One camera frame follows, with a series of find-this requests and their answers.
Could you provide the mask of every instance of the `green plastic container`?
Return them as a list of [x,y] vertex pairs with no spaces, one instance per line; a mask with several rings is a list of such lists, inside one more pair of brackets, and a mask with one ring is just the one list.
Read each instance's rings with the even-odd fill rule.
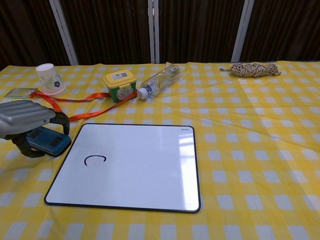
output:
[[120,70],[103,77],[112,100],[117,103],[136,91],[137,78],[129,70]]

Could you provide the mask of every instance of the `blue flower print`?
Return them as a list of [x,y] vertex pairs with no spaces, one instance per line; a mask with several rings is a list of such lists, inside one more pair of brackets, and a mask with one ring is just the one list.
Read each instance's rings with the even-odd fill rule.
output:
[[55,81],[55,82],[54,82],[54,86],[55,86],[56,88],[60,87],[60,82],[59,82],[59,81]]

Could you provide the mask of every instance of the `blue case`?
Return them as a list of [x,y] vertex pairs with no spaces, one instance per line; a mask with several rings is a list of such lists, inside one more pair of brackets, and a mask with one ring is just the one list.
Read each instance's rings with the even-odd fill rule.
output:
[[41,150],[51,156],[61,155],[71,144],[68,135],[40,126],[32,130],[26,140],[32,148]]

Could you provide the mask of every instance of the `whiteboard frame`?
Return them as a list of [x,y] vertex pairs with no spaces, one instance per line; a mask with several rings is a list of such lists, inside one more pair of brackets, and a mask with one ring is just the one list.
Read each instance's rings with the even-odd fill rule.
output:
[[[195,160],[195,171],[196,171],[196,184],[197,184],[197,194],[198,194],[198,203],[199,206],[196,210],[180,210],[180,209],[163,209],[163,208],[144,208],[144,207],[126,207],[126,206],[105,206],[105,205],[89,205],[89,204],[75,204],[75,203],[54,203],[54,202],[48,202],[47,196],[54,185],[54,182],[56,178],[58,177],[60,170],[62,169],[72,147],[74,146],[74,143],[76,142],[79,133],[81,132],[82,128],[85,125],[124,125],[124,126],[167,126],[167,127],[190,127],[193,131],[193,146],[194,146],[194,160]],[[199,183],[199,171],[198,171],[198,158],[197,158],[197,148],[196,148],[196,135],[195,135],[195,129],[190,125],[160,125],[160,124],[119,124],[119,123],[85,123],[81,126],[80,130],[76,134],[76,137],[71,145],[71,147],[68,150],[68,153],[63,159],[63,162],[58,170],[58,172],[55,174],[54,179],[52,180],[52,183],[50,184],[50,187],[48,191],[46,192],[44,196],[44,203],[49,206],[65,206],[65,207],[83,207],[83,208],[100,208],[100,209],[118,209],[118,210],[138,210],[138,211],[152,211],[152,212],[171,212],[171,213],[197,213],[201,209],[201,194],[200,194],[200,183]]]

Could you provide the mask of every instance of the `dark curtain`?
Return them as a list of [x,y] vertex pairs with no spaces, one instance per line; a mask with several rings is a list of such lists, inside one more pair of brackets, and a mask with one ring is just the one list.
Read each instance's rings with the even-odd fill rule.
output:
[[320,60],[319,0],[255,0],[240,61]]
[[160,0],[160,62],[230,62],[244,0]]
[[150,63],[147,0],[61,0],[79,64]]
[[0,1],[0,70],[7,65],[69,65],[49,1]]

